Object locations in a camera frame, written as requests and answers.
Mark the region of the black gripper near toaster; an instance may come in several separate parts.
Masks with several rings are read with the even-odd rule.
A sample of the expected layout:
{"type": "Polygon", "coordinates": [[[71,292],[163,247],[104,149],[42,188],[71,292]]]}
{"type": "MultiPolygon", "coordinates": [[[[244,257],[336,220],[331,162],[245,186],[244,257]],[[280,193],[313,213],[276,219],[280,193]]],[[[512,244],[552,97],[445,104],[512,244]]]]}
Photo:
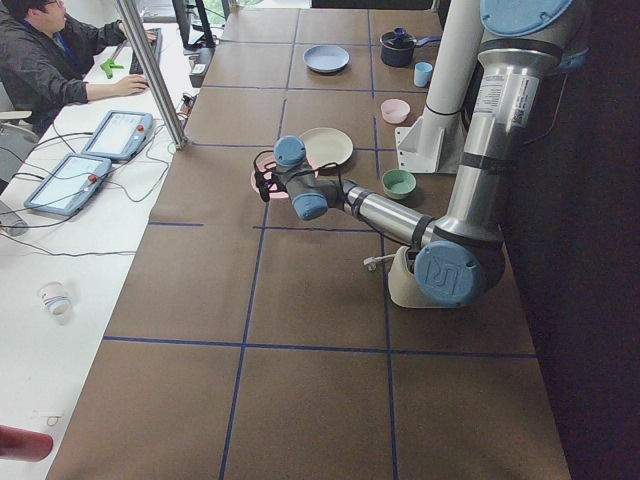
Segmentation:
{"type": "Polygon", "coordinates": [[[264,202],[269,202],[270,196],[280,192],[278,181],[272,178],[272,174],[273,172],[271,170],[254,170],[254,183],[261,199],[264,202]]]}

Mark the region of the silver blue robot arm near toaster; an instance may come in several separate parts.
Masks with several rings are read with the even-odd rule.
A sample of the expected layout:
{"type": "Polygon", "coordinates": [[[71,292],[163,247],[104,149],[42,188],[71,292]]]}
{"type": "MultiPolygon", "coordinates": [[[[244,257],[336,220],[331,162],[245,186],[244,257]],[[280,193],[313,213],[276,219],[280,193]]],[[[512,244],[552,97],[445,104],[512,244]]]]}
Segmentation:
{"type": "Polygon", "coordinates": [[[396,141],[403,171],[454,175],[442,217],[347,179],[317,178],[295,136],[280,138],[272,163],[255,169],[261,198],[284,191],[303,220],[336,208],[396,240],[388,288],[398,306],[474,303],[504,273],[507,178],[540,84],[583,61],[590,14],[586,1],[451,3],[423,113],[396,141]]]}

